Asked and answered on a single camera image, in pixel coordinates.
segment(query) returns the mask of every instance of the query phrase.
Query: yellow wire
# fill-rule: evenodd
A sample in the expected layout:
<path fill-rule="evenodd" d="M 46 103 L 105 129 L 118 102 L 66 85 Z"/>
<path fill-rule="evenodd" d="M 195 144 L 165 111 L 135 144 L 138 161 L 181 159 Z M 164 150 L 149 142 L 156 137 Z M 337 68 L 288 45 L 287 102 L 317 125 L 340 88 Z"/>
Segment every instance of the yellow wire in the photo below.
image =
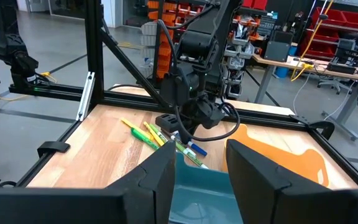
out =
<path fill-rule="evenodd" d="M 333 5 L 333 3 L 334 3 L 334 0 L 331 0 L 331 1 L 329 2 L 329 5 L 328 5 L 328 7 L 327 7 L 327 9 L 326 9 L 326 11 L 325 11 L 324 14 L 327 14 L 329 8 L 331 8 L 331 6 Z M 302 61 L 303 57 L 305 56 L 306 52 L 309 50 L 309 47 L 310 47 L 310 45 L 311 45 L 311 42 L 313 41 L 314 36 L 315 36 L 316 33 L 317 33 L 317 30 L 320 28 L 321 23 L 323 23 L 323 20 L 322 20 L 322 19 L 318 22 L 316 28 L 314 29 L 314 32 L 313 32 L 313 34 L 312 34 L 311 37 L 310 37 L 309 43 L 308 43 L 308 45 L 307 45 L 305 51 L 302 53 L 302 55 L 301 55 L 301 57 L 300 57 L 300 59 L 299 59 L 297 65 L 296 65 L 296 67 L 299 66 L 299 63 L 301 63 L 301 61 Z M 295 81 L 295 80 L 300 76 L 300 75 L 297 75 L 297 76 L 294 78 L 296 71 L 297 71 L 297 69 L 294 69 L 293 72 L 292 72 L 291 82 L 292 82 L 292 81 Z"/>
<path fill-rule="evenodd" d="M 302 73 L 306 70 L 306 67 L 301 70 L 301 72 L 295 77 L 291 79 L 291 82 L 294 82 L 299 76 L 302 75 Z"/>
<path fill-rule="evenodd" d="M 8 99 L 8 98 L 3 98 L 3 97 L 0 97 L 0 100 L 5 100 L 5 101 L 15 101 L 15 100 L 19 100 L 21 98 L 24 98 L 26 97 L 27 95 L 24 95 L 24 96 L 19 96 L 19 97 L 16 97 L 16 98 L 12 98 L 12 99 Z"/>
<path fill-rule="evenodd" d="M 44 76 L 44 77 L 50 78 L 51 80 L 53 80 L 54 83 L 57 83 L 57 79 L 54 78 L 54 77 L 52 77 L 49 72 L 41 73 L 41 75 Z M 19 96 L 19 97 L 12 98 L 12 99 L 0 97 L 0 100 L 15 101 L 15 100 L 19 100 L 19 99 L 21 99 L 21 98 L 24 98 L 24 97 L 26 97 L 26 96 L 28 96 L 28 95 Z"/>

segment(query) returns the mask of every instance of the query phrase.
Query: desk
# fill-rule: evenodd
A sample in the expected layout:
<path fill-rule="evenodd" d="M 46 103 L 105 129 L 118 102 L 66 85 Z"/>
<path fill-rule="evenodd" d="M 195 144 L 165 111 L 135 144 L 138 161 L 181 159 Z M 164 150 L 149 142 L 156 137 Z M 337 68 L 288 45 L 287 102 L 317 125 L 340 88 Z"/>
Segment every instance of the desk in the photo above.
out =
<path fill-rule="evenodd" d="M 140 93 L 142 89 L 118 88 L 114 91 Z M 238 108 L 260 109 L 271 113 L 292 114 L 288 108 L 255 105 L 236 102 Z M 27 187 L 63 188 L 104 188 L 113 183 L 153 153 L 151 148 L 133 138 L 130 129 L 120 121 L 127 118 L 145 130 L 142 123 L 154 123 L 160 113 L 132 110 L 114 106 L 98 105 L 67 139 L 71 148 L 64 154 L 55 153 Z M 210 130 L 200 127 L 195 135 L 199 137 L 217 136 L 228 132 L 234 123 L 220 122 Z M 333 161 L 332 158 L 306 132 L 292 131 L 262 126 L 248 125 L 249 136 L 275 145 L 283 150 L 301 154 L 307 149 L 319 151 L 325 160 L 331 189 L 354 189 L 358 186 Z M 206 157 L 199 158 L 210 169 L 221 170 L 224 140 L 199 142 L 207 150 Z M 193 165 L 186 158 L 186 163 Z"/>
<path fill-rule="evenodd" d="M 258 90 L 258 93 L 255 98 L 255 103 L 262 102 L 262 100 L 266 94 L 266 89 L 267 89 L 269 81 L 272 77 L 274 68 L 276 66 L 291 68 L 291 69 L 299 69 L 299 70 L 302 69 L 302 63 L 300 63 L 300 66 L 296 66 L 298 62 L 294 61 L 293 60 L 294 57 L 292 57 L 292 56 L 288 56 L 287 62 L 276 62 L 276 61 L 272 61 L 272 60 L 266 60 L 266 59 L 261 58 L 259 55 L 255 55 L 255 54 L 252 56 L 252 58 L 258 63 L 263 63 L 263 64 L 268 65 L 268 67 L 264 73 L 262 82 L 259 86 L 259 90 Z M 330 76 L 334 76 L 334 77 L 340 77 L 340 78 L 350 78 L 353 80 L 358 80 L 358 74 L 351 75 L 351 74 L 346 74 L 346 73 L 328 71 L 328 70 L 326 70 L 326 65 L 328 64 L 328 62 L 320 61 L 320 60 L 313 60 L 313 61 L 319 64 L 319 66 L 316 67 L 316 69 L 321 74 L 330 75 Z M 306 72 L 307 71 L 315 72 L 315 69 L 305 70 L 305 71 Z M 347 134 L 349 134 L 351 136 L 351 140 L 353 140 L 353 141 L 358 139 L 358 134 L 356 134 L 354 131 L 348 129 L 345 126 L 345 123 L 346 123 L 347 119 L 350 117 L 350 115 L 352 114 L 352 112 L 356 106 L 357 106 L 357 90 L 355 88 L 353 88 L 352 94 L 350 95 L 349 99 L 346 101 L 346 104 L 344 105 L 343 109 L 339 113 L 338 117 L 333 118 L 332 116 L 330 116 L 328 118 L 328 120 L 330 120 L 331 122 L 336 124 L 337 127 L 340 127 Z M 323 116 L 329 115 L 329 113 L 327 113 L 325 111 L 323 111 L 321 114 Z"/>

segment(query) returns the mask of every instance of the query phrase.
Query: white cable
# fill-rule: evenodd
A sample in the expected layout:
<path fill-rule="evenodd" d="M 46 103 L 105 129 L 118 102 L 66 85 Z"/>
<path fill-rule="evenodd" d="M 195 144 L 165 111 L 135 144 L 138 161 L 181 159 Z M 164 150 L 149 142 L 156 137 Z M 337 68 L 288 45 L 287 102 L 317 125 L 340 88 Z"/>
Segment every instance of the white cable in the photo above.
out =
<path fill-rule="evenodd" d="M 296 108 L 295 108 L 295 100 L 296 100 L 296 98 L 298 97 L 299 92 L 303 89 L 303 87 L 305 87 L 306 83 L 308 82 L 309 76 L 310 76 L 310 73 L 309 73 L 308 78 L 306 79 L 305 83 L 304 83 L 303 86 L 298 90 L 298 93 L 296 93 L 296 95 L 295 95 L 295 97 L 294 97 L 294 99 L 293 99 L 292 105 L 293 105 L 293 111 L 295 112 L 295 115 L 298 115 L 298 113 L 296 112 Z"/>
<path fill-rule="evenodd" d="M 353 87 L 353 84 L 355 83 L 355 81 L 353 81 L 353 83 L 351 84 L 351 86 L 349 87 L 349 90 L 346 93 L 345 99 L 343 100 L 343 102 L 341 103 L 341 105 L 338 106 L 338 108 L 336 108 L 336 110 L 334 112 L 332 112 L 330 115 L 328 115 L 326 118 L 324 118 L 324 120 L 327 120 L 330 116 L 332 116 L 334 113 L 336 113 L 341 107 L 342 105 L 346 102 L 347 100 L 347 96 L 349 96 L 349 93 L 351 92 L 351 89 Z"/>

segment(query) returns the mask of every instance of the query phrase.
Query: frame bracket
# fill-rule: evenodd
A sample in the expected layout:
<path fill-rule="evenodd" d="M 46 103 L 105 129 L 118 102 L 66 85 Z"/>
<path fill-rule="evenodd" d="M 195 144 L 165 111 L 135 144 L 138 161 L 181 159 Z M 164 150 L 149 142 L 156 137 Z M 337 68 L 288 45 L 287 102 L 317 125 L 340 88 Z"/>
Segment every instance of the frame bracket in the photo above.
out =
<path fill-rule="evenodd" d="M 321 135 L 323 135 L 327 140 L 329 140 L 335 130 L 335 125 L 330 121 L 309 122 L 304 116 L 290 115 L 290 117 L 305 124 L 307 128 L 322 129 L 323 131 L 321 132 Z"/>
<path fill-rule="evenodd" d="M 86 81 L 84 91 L 82 92 L 80 106 L 77 112 L 77 121 L 83 121 L 88 115 L 88 109 L 90 107 L 91 94 L 94 87 L 94 72 L 88 72 L 86 75 Z"/>

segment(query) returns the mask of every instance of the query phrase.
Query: blue marker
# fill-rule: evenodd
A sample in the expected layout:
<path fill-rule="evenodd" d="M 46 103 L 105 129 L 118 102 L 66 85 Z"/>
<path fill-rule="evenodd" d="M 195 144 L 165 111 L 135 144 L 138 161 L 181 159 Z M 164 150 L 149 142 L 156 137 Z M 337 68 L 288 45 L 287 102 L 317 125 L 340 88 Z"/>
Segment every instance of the blue marker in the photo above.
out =
<path fill-rule="evenodd" d="M 206 156 L 207 153 L 206 151 L 204 151 L 204 149 L 200 148 L 199 146 L 197 146 L 196 144 L 192 143 L 191 141 L 189 141 L 187 143 L 187 145 L 189 145 L 192 149 L 194 149 L 196 152 L 200 153 L 203 156 Z"/>
<path fill-rule="evenodd" d="M 179 131 L 174 131 L 172 133 L 177 139 L 180 139 L 180 135 L 179 135 Z M 200 153 L 203 156 L 206 156 L 208 153 L 206 151 L 204 151 L 204 149 L 200 148 L 199 146 L 197 146 L 196 144 L 192 143 L 191 141 L 189 141 L 187 143 L 187 145 L 189 145 L 192 149 L 194 149 L 196 152 Z"/>

